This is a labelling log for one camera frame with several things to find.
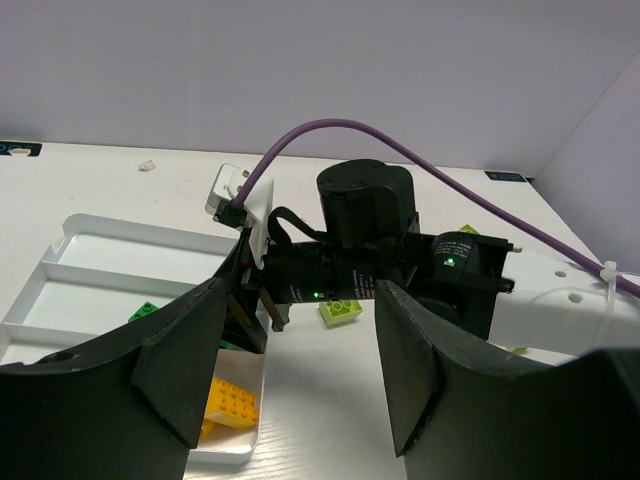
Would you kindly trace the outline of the dark green square lego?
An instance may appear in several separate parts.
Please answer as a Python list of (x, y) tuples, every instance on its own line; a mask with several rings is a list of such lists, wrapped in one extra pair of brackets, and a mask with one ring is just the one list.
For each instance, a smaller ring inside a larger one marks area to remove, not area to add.
[(158, 310), (158, 307), (151, 303), (145, 302), (142, 306), (140, 306), (127, 320), (128, 323), (134, 322), (146, 315), (149, 315)]

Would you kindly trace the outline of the orange long lego brick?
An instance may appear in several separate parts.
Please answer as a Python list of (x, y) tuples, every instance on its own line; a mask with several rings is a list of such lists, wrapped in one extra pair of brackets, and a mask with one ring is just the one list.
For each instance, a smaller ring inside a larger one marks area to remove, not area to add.
[(214, 377), (204, 418), (234, 429), (253, 427), (259, 418), (257, 397), (246, 389)]

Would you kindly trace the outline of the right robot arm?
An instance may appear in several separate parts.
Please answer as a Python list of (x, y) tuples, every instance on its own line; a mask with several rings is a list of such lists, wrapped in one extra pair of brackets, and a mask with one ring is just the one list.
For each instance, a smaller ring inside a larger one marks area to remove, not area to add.
[(205, 204), (216, 222), (240, 232), (219, 273), (231, 282), (222, 337), (244, 350), (263, 353), (269, 332), (287, 325), (290, 306), (371, 300), (380, 280), (501, 347), (576, 356), (639, 344), (639, 301), (612, 268), (590, 274), (463, 231), (424, 234), (403, 167), (358, 159), (322, 171), (320, 231), (274, 205), (269, 177), (235, 207), (248, 180), (247, 170), (222, 166)]

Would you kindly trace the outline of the pale lime small lego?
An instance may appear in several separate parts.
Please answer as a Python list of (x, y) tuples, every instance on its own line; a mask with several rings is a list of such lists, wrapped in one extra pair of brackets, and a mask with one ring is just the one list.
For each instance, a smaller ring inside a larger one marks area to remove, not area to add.
[(505, 347), (505, 350), (516, 355), (525, 355), (529, 349), (527, 347)]

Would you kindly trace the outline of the lime hollow lego brick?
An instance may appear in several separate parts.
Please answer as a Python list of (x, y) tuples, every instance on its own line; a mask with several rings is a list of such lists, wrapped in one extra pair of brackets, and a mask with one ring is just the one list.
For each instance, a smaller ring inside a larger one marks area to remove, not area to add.
[(354, 322), (363, 312), (363, 308), (356, 300), (329, 301), (319, 304), (319, 312), (324, 325), (336, 328)]

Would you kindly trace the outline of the lime hollow lego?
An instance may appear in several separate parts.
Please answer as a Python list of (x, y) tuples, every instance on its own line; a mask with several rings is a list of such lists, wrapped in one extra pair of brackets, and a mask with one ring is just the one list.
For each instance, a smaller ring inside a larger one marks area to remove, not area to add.
[(459, 232), (479, 235), (479, 232), (469, 224), (465, 224), (458, 229)]

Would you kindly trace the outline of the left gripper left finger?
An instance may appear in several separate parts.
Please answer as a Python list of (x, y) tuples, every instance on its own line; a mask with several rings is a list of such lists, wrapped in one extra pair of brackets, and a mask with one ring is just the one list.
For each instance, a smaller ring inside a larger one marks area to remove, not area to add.
[(180, 479), (199, 441), (225, 319), (212, 278), (32, 364), (1, 368), (5, 479)]

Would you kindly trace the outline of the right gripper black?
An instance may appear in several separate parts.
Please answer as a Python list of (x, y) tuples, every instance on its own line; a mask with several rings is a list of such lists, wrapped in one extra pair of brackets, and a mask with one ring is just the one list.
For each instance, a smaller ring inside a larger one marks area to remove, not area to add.
[[(342, 247), (286, 207), (271, 212), (267, 228), (264, 268), (251, 276), (251, 282), (264, 287), (276, 306), (315, 303), (319, 309), (322, 302), (360, 303), (370, 298), (369, 250)], [(245, 229), (216, 272), (226, 295), (222, 340), (251, 353), (264, 353), (268, 335), (257, 316), (259, 294), (243, 285), (252, 267), (249, 230)]]

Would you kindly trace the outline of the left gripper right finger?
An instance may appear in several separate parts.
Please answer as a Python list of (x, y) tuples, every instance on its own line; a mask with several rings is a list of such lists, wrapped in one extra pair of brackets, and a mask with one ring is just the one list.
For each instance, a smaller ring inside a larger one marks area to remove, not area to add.
[(635, 479), (639, 353), (550, 366), (490, 345), (390, 281), (375, 328), (395, 453), (410, 479)]

